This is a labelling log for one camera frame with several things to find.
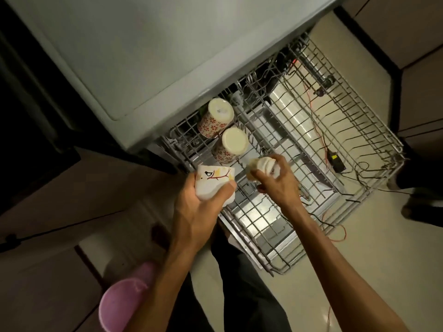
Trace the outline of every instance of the wire rack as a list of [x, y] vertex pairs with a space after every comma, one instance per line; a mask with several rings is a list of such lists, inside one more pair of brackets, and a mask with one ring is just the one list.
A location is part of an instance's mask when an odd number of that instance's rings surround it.
[[[233, 124], [249, 138], [231, 163], [238, 191], [220, 219], [259, 267], [283, 274], [304, 255], [296, 233], [267, 196], [245, 177], [250, 159], [285, 156], [300, 182], [301, 200], [325, 234], [342, 222], [404, 162], [402, 144], [305, 34], [219, 94], [235, 111]], [[214, 165], [197, 123], [203, 106], [162, 138], [188, 171]], [[345, 171], [335, 173], [327, 151]]]

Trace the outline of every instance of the black pants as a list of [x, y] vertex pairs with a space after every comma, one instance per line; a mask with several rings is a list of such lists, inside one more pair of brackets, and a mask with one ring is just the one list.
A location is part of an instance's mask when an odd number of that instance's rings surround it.
[[[224, 293], [224, 330], [289, 332], [287, 316], [247, 256], [230, 245], [222, 229], [215, 231], [212, 255], [219, 263]], [[195, 298], [188, 274], [175, 301], [168, 332], [213, 329]]]

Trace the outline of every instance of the left hand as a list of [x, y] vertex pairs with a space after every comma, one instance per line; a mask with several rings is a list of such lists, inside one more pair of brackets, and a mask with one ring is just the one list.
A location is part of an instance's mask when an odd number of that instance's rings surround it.
[[208, 241], [223, 204], [235, 191], [237, 184], [229, 181], [207, 201], [195, 195], [195, 176], [190, 173], [174, 205], [172, 247], [196, 254]]

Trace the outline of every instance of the pink bucket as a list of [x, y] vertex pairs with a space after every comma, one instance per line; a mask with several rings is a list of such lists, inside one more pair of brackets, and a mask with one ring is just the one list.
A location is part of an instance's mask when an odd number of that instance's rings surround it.
[[106, 332], [122, 332], [152, 286], [157, 271], [153, 262], [145, 262], [128, 279], [118, 281], [104, 293], [98, 306], [98, 318]]

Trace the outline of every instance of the hand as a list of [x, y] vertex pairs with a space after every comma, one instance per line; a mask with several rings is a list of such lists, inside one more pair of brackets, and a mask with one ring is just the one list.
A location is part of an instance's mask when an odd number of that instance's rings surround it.
[[303, 207], [300, 200], [299, 182], [285, 157], [277, 154], [269, 155], [269, 157], [274, 158], [280, 166], [279, 177], [267, 176], [260, 170], [252, 170], [251, 173], [261, 183], [257, 186], [257, 190], [260, 193], [267, 193], [288, 217], [291, 209]]
[[237, 184], [229, 181], [207, 201], [195, 195], [195, 176], [190, 173], [174, 205], [172, 245], [196, 254], [208, 241], [223, 204], [235, 191]]

